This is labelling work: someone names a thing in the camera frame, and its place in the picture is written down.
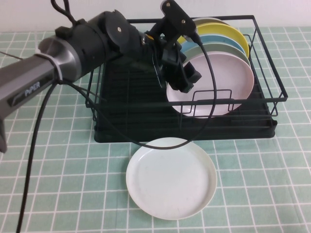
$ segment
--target green tile surface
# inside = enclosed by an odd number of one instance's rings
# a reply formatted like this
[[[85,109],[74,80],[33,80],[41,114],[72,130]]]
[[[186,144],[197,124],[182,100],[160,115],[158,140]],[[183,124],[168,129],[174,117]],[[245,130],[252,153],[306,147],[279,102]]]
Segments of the green tile surface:
[[[216,193],[203,211],[167,221],[140,210],[125,182],[130,156],[139,147],[96,143],[90,109],[74,90],[62,86],[52,94],[41,122],[23,231],[311,232],[311,27],[265,27],[261,32],[289,99],[278,104],[274,138],[195,141],[210,154],[218,175]],[[41,40],[52,34],[37,36]],[[33,32],[0,33],[0,50],[26,58],[35,52],[34,39]],[[272,93],[279,94],[257,37],[254,46]],[[0,54],[0,67],[13,62]],[[87,87],[88,80],[86,75],[78,84]],[[264,82],[262,87],[268,94]],[[5,120],[8,152],[0,154],[0,232],[16,229],[30,132],[42,99],[36,96]]]

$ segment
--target blue plate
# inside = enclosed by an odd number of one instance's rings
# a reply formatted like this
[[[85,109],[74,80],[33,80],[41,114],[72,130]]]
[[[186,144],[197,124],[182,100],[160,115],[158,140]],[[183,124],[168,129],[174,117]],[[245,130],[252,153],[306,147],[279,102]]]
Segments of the blue plate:
[[[238,50],[241,50],[246,55],[242,46],[238,42],[236,42],[235,40],[233,40],[227,36],[218,35],[218,34],[206,34],[206,35],[201,35],[200,38],[201,38],[201,41],[203,44],[204,43],[210,43],[210,42],[226,43],[226,44],[229,44],[229,45],[236,47]],[[186,41],[185,43],[182,43],[181,46],[182,46],[181,51],[186,52],[189,49],[192,49],[198,45],[194,42]]]

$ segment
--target dish rack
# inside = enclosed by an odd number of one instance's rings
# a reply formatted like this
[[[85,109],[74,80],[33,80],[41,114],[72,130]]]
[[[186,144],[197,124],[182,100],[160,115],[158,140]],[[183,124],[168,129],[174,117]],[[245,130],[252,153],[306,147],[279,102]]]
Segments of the dish rack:
[[[288,95],[269,54],[254,16],[215,17],[221,20],[252,20],[254,33],[245,34],[249,41],[249,61],[254,73],[254,87],[246,100],[217,99],[216,104],[228,105],[229,113],[214,116],[196,140],[269,138],[275,135],[278,115],[277,103]],[[159,19],[132,19],[130,23],[156,23]],[[212,105],[213,100],[168,102],[166,90],[159,87],[155,72],[146,73],[134,68],[116,67],[111,63],[92,71],[88,90],[96,95],[94,102],[107,119],[122,133],[137,141],[146,142],[161,137],[191,139],[201,129],[206,119],[185,116],[172,106]],[[234,104],[241,104],[235,110]],[[95,121],[97,142],[125,142],[116,131],[91,108]]]

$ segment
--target pastel plate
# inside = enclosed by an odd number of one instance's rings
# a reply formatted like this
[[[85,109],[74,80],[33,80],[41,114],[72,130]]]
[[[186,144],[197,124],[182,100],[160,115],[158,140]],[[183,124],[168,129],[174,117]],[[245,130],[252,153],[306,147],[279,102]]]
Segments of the pastel plate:
[[[238,50],[236,47],[228,45],[226,43],[205,43],[204,48],[206,50],[206,52],[213,52],[213,51],[218,51],[218,52],[227,52],[227,53],[231,53],[239,58],[241,58],[243,61],[245,61],[249,66],[251,66],[249,60],[247,59],[247,57],[245,56],[245,54],[243,52],[241,52],[240,50]],[[199,46],[196,46],[186,52],[184,52],[184,54],[186,55],[187,59],[185,60],[185,62],[189,61],[191,58],[196,57],[197,55],[199,55],[200,53],[203,53],[201,48]]]
[[[200,36],[200,38],[201,38],[201,41],[203,44],[204,43],[212,43],[212,42],[226,43],[226,44],[229,44],[229,45],[236,47],[237,49],[239,49],[241,52],[243,52],[246,55],[242,46],[238,42],[236,42],[235,40],[233,40],[227,36],[218,35],[218,34],[207,34],[207,35]],[[197,47],[198,45],[194,42],[186,41],[181,46],[182,46],[181,51],[186,52],[189,49]]]
[[[227,52],[208,52],[208,56],[215,75],[218,90],[217,99],[229,99],[230,90],[232,91],[232,99],[247,99],[254,86],[254,74],[248,63]],[[194,87],[188,93],[182,93],[178,90],[175,91],[168,84],[166,95],[169,102],[192,101],[193,97],[194,101],[212,100],[214,98],[213,92],[210,91],[213,90],[213,85],[205,56],[199,54],[198,56],[191,58],[190,62],[202,77],[194,84]],[[218,104],[215,107],[213,116],[227,114],[229,111],[234,110],[239,106],[240,104],[231,104],[230,106],[228,106],[228,104]],[[197,105],[194,112],[194,106],[186,105],[183,106],[182,113],[190,117],[206,118],[210,114],[211,107],[211,105]],[[173,108],[176,111],[181,112],[180,106],[173,106]]]
[[[199,35],[221,34],[230,37],[231,39],[238,42],[244,49],[246,56],[247,57],[249,56],[249,47],[246,38],[241,32],[239,32],[234,27],[222,23],[205,23],[197,26],[197,31]],[[186,39],[183,38],[182,36],[179,37],[178,39],[178,42],[180,44],[184,43],[185,41]]]
[[[147,144],[170,147],[185,141],[160,138]],[[143,211],[177,220],[200,212],[212,200],[217,174],[208,154],[192,142],[173,150],[141,147],[127,166],[126,185]]]

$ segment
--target black cable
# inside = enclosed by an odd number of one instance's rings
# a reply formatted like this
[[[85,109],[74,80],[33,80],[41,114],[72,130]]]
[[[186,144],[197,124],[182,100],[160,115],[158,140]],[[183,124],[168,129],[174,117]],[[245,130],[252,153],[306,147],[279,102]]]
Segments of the black cable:
[[[16,58],[16,59],[23,60],[23,58],[21,58],[21,57],[17,57],[17,56],[14,56],[14,55],[11,55],[11,54],[8,54],[8,53],[5,53],[5,52],[1,52],[1,51],[0,51],[0,53],[2,53],[2,54],[4,54],[4,55],[7,55],[7,56],[9,56],[9,57],[14,57],[14,58]]]
[[[67,81],[63,81],[63,84],[66,84],[66,85],[69,85],[71,86],[73,89],[75,89],[76,91],[78,91],[89,103],[90,105],[92,106],[92,108],[94,108],[98,114],[104,119],[104,121],[106,121],[107,125],[115,130],[119,135],[121,135],[123,138],[125,138],[127,141],[129,142],[132,142],[134,144],[137,144],[139,146],[142,146],[142,147],[147,147],[147,148],[151,148],[151,149],[156,149],[156,150],[171,150],[171,149],[175,149],[175,148],[179,148],[179,147],[182,147],[188,143],[190,143],[191,141],[195,140],[205,129],[205,127],[207,126],[207,124],[209,123],[210,119],[212,118],[213,116],[213,113],[214,113],[214,110],[215,110],[215,106],[216,106],[216,99],[217,99],[217,88],[216,88],[216,81],[215,81],[215,76],[214,76],[214,72],[213,72],[213,69],[212,69],[212,65],[210,63],[210,60],[209,60],[209,57],[207,55],[207,52],[200,40],[200,37],[199,37],[199,41],[197,43],[200,48],[202,49],[203,51],[203,54],[207,60],[207,64],[208,64],[208,67],[209,67],[209,70],[210,70],[210,73],[211,73],[211,78],[212,78],[212,82],[213,82],[213,92],[214,92],[214,99],[213,99],[213,104],[212,104],[212,108],[211,108],[211,111],[209,113],[209,116],[208,118],[206,119],[204,125],[202,126],[202,128],[200,129],[200,131],[197,133],[196,136],[194,136],[192,139],[190,140],[187,140],[186,142],[183,142],[179,145],[176,145],[176,146],[172,146],[172,147],[154,147],[154,146],[150,146],[150,145],[146,145],[146,144],[143,144],[143,143],[140,143],[136,140],[133,140],[131,138],[129,138],[128,136],[124,135],[122,132],[120,132],[113,124],[111,124],[111,122],[104,116],[104,114],[101,112],[101,110],[99,109],[99,107],[82,91],[79,89],[78,86],[70,83],[70,82],[67,82]]]
[[[23,198],[22,198],[22,202],[21,202],[16,233],[20,233],[20,229],[21,229],[21,226],[23,223],[23,217],[24,217],[24,213],[25,213],[26,200],[27,200],[27,194],[28,194],[28,188],[29,188],[30,174],[31,174],[31,166],[33,163],[34,152],[35,152],[35,142],[36,142],[36,139],[38,136],[38,130],[39,130],[40,122],[41,122],[41,119],[42,119],[42,116],[44,113],[44,109],[47,105],[47,102],[48,102],[48,100],[49,100],[49,98],[50,98],[50,96],[51,96],[51,94],[52,94],[52,92],[56,86],[57,86],[57,83],[53,83],[52,86],[49,88],[47,94],[45,95],[44,100],[41,104],[39,113],[38,113],[37,121],[35,123],[34,134],[33,134],[33,138],[32,138],[31,145],[30,145],[30,152],[29,152],[29,158],[28,158],[28,164],[27,164],[24,193],[23,193]]]
[[[69,1],[68,0],[64,0],[64,5],[65,5],[65,11],[67,11],[69,14],[71,14],[70,6],[69,6]]]
[[[68,1],[64,0],[64,4],[65,4],[65,8],[67,8],[69,11],[62,9],[59,5],[57,5],[55,0],[51,0],[51,4],[56,11],[66,16],[70,20],[73,26],[77,24],[77,21],[73,18],[72,14],[70,13]]]

